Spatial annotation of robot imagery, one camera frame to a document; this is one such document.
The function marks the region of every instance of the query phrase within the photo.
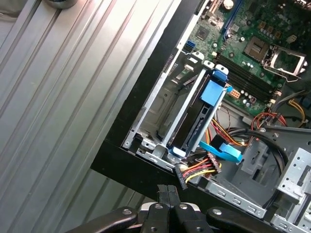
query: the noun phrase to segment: metal bracket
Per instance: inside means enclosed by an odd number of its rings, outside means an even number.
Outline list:
[[[277,189],[291,197],[296,204],[301,203],[310,187],[310,171],[311,154],[299,148],[282,172]]]
[[[309,231],[305,231],[297,226],[295,226],[294,224],[288,222],[285,218],[279,216],[279,215],[274,215],[272,220],[271,220],[271,224],[279,229],[282,230],[284,232],[287,233],[310,233]]]
[[[234,206],[240,208],[241,210],[258,218],[263,218],[267,212],[267,210],[263,209],[262,207],[255,205],[244,198],[241,198],[240,196],[221,187],[220,185],[218,185],[213,181],[210,181],[207,184],[206,190],[208,190],[211,194],[224,199],[230,204],[233,204]]]

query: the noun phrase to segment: blue plastic tab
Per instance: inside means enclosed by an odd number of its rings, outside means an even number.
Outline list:
[[[215,70],[212,73],[212,76],[220,81],[226,82],[228,80],[228,77],[226,74],[222,73],[219,70]]]
[[[220,150],[222,151],[218,151],[216,150],[214,147],[206,144],[205,142],[200,142],[199,146],[202,147],[204,150],[211,152],[212,154],[214,154],[215,156],[227,160],[227,161],[231,161],[234,163],[239,163],[242,160],[242,154],[239,150],[233,148],[230,145],[226,145],[225,143],[223,143],[221,145]]]
[[[224,88],[217,83],[209,81],[200,99],[214,107],[223,89]]]

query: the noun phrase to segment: ram slot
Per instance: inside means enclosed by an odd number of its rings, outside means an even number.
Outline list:
[[[268,102],[271,99],[274,88],[265,81],[222,55],[218,55],[216,63],[229,69],[229,83],[233,86],[247,91],[261,101]]]

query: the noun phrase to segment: cable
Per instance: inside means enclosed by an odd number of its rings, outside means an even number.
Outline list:
[[[212,166],[212,164],[206,164],[206,165],[203,165],[203,166],[198,166],[198,167],[189,169],[189,170],[184,172],[183,176],[187,177],[188,175],[191,175],[191,173],[193,173],[193,172],[197,172],[197,171],[200,171],[200,170],[202,170],[204,168],[208,168],[208,167],[211,167],[211,166]]]
[[[262,127],[267,121],[275,118],[278,115],[278,113],[259,113],[257,116],[254,117],[252,123],[251,123],[251,129],[254,129],[254,123],[256,123],[257,128]],[[269,116],[271,118],[267,118],[265,119],[260,125],[259,122],[260,120],[264,117],[264,116]],[[286,120],[284,119],[284,117],[282,115],[280,115],[280,117],[277,119],[279,122],[281,122],[284,126],[287,126],[286,124]]]
[[[193,166],[191,166],[191,167],[188,167],[188,168],[184,169],[183,171],[187,171],[187,170],[190,170],[190,169],[195,168],[195,167],[197,167],[197,166],[200,166],[201,164],[205,163],[207,160],[209,160],[209,159],[208,159],[208,158],[207,158],[207,159],[204,159],[204,160],[202,160],[201,162],[197,163],[196,165],[193,165]]]
[[[265,135],[262,135],[254,130],[249,129],[240,129],[240,130],[234,130],[230,132],[231,136],[238,136],[238,135],[249,135],[256,137],[260,139],[262,142],[264,142],[269,149],[271,150],[273,157],[276,160],[279,173],[281,174],[282,171],[285,169],[286,164],[288,163],[288,156],[283,148],[281,148],[278,144],[276,144],[273,140],[266,137]]]
[[[302,121],[301,121],[300,125],[298,126],[298,128],[300,128],[301,126],[303,126],[304,123],[306,123],[305,111],[303,110],[303,108],[298,103],[295,102],[295,100],[288,101],[288,104],[290,106],[294,107],[295,109],[297,109],[297,111],[301,114]]]
[[[246,146],[247,144],[245,143],[239,143],[237,141],[234,140],[233,137],[231,137],[228,132],[219,124],[219,122],[217,122],[215,119],[212,119],[212,123],[215,124],[214,128],[215,130],[221,135],[223,136],[224,139],[226,139],[228,142],[236,145],[236,146],[240,146],[240,147],[244,147]]]
[[[200,171],[198,173],[195,173],[191,176],[189,176],[188,178],[186,178],[186,183],[188,183],[189,180],[191,180],[192,178],[196,177],[196,176],[199,176],[199,175],[203,175],[203,174],[207,174],[207,173],[212,173],[212,172],[215,172],[216,170],[208,170],[208,171]]]
[[[206,129],[205,130],[205,140],[206,140],[206,144],[210,144],[210,141],[209,141],[209,134],[208,134],[208,130]]]
[[[230,115],[229,110],[228,110],[226,107],[224,107],[224,106],[221,106],[220,110],[222,110],[223,112],[225,112],[225,113],[228,114],[228,124],[229,124],[229,125],[228,125],[228,129],[230,129],[230,126],[231,126],[231,115]]]

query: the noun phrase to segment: red wire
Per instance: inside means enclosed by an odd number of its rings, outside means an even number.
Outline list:
[[[221,131],[218,129],[218,127],[217,127],[216,125],[214,125],[214,124],[212,123],[212,126],[214,127],[214,129],[215,129],[215,131],[216,131],[217,134],[219,134],[221,137],[223,137],[227,142],[233,144],[233,142],[231,141],[231,139],[228,138],[226,135],[224,135],[223,132],[221,132]]]
[[[257,128],[260,127],[260,121],[264,116],[271,116],[271,117],[275,117],[277,114],[276,113],[259,113],[256,117],[254,117],[252,124],[251,124],[251,129],[254,129],[254,123],[256,123]],[[278,121],[280,121],[284,126],[286,126],[286,120],[285,118],[281,115],[280,118],[278,119]]]
[[[186,177],[189,173],[193,172],[193,171],[196,171],[196,170],[201,170],[201,169],[204,169],[204,168],[208,168],[208,167],[211,167],[212,164],[207,164],[207,165],[202,165],[202,166],[198,166],[198,167],[195,167],[193,169],[190,169],[190,170],[187,170],[183,176]]]

